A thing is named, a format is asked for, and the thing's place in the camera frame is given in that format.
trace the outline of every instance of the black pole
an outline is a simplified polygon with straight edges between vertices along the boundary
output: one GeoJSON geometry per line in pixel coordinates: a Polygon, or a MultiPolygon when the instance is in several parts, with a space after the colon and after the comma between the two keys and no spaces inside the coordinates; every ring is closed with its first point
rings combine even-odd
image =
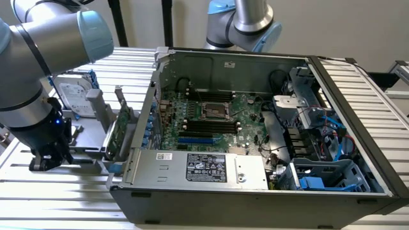
{"type": "Polygon", "coordinates": [[[108,4],[112,12],[116,35],[117,35],[117,40],[120,41],[120,46],[128,47],[128,39],[126,39],[125,25],[122,20],[120,0],[108,0],[108,4]]]}
{"type": "Polygon", "coordinates": [[[165,46],[173,47],[172,0],[161,0],[165,46]]]}

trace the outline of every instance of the blue plastic latch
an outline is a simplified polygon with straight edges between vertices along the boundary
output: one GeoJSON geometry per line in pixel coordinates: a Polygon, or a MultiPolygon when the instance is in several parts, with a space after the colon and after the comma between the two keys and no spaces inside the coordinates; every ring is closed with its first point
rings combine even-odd
{"type": "Polygon", "coordinates": [[[150,136],[150,131],[145,130],[144,134],[142,134],[142,137],[144,138],[148,138],[150,136]]]}
{"type": "Polygon", "coordinates": [[[350,184],[343,188],[325,187],[321,177],[310,177],[310,176],[305,176],[299,179],[299,185],[302,190],[313,190],[313,191],[353,192],[357,188],[355,184],[350,184]]]}
{"type": "Polygon", "coordinates": [[[149,131],[150,131],[150,130],[152,130],[152,128],[153,128],[153,124],[152,124],[152,123],[148,123],[148,124],[146,124],[146,128],[145,128],[145,130],[149,130],[149,131]]]}
{"type": "Polygon", "coordinates": [[[275,44],[282,30],[279,22],[274,22],[258,39],[252,52],[269,52],[275,44]]]}
{"type": "Polygon", "coordinates": [[[122,165],[120,164],[112,164],[108,168],[109,173],[121,173],[122,171],[122,165]]]}
{"type": "Polygon", "coordinates": [[[142,146],[142,147],[146,147],[148,144],[149,144],[149,140],[148,140],[146,138],[144,138],[144,139],[141,140],[141,146],[142,146]]]}
{"type": "Polygon", "coordinates": [[[153,116],[152,115],[148,116],[148,122],[153,122],[153,116]]]}
{"type": "Polygon", "coordinates": [[[222,13],[236,9],[234,0],[212,0],[209,3],[208,14],[222,13]]]}
{"type": "Polygon", "coordinates": [[[156,102],[152,102],[150,111],[156,110],[156,108],[157,108],[157,104],[156,102]]]}
{"type": "Polygon", "coordinates": [[[8,46],[8,43],[10,41],[10,36],[12,36],[10,28],[0,18],[0,53],[5,50],[8,46]]]}
{"type": "Polygon", "coordinates": [[[89,74],[89,76],[90,76],[92,88],[93,88],[93,89],[98,89],[98,88],[100,88],[100,85],[98,85],[98,83],[97,83],[94,71],[90,70],[90,71],[88,72],[88,74],[89,74]]]}
{"type": "Polygon", "coordinates": [[[113,52],[110,31],[106,22],[94,11],[78,11],[77,20],[88,59],[94,62],[113,52]]]}

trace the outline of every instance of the hard drive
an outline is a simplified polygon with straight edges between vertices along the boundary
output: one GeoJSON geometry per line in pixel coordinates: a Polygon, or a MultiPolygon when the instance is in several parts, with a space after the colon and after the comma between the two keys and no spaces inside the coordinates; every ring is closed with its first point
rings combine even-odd
{"type": "Polygon", "coordinates": [[[86,99],[89,89],[98,88],[94,72],[70,71],[53,77],[52,80],[66,109],[81,117],[94,117],[92,105],[86,99]]]}

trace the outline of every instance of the motherboard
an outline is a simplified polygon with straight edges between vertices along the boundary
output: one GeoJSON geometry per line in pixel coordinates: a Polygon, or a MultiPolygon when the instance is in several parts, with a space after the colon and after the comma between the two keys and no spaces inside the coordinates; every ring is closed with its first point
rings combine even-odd
{"type": "Polygon", "coordinates": [[[164,91],[161,150],[260,155],[262,103],[250,93],[164,91]]]}

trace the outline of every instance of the green circuit board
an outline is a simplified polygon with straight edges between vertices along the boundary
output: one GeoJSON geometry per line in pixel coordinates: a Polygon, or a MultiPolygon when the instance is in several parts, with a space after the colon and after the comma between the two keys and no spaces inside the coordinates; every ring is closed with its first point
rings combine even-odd
{"type": "Polygon", "coordinates": [[[161,150],[188,150],[202,152],[232,152],[246,150],[248,155],[260,155],[258,146],[254,144],[257,135],[261,141],[266,135],[265,124],[260,122],[262,100],[250,94],[237,93],[229,102],[190,101],[184,94],[174,91],[162,92],[162,102],[168,105],[161,109],[162,140],[161,150]],[[224,107],[228,117],[204,110],[204,106],[224,107]],[[184,120],[240,122],[241,130],[234,133],[213,133],[213,144],[178,143],[178,133],[184,131],[184,120]]]}

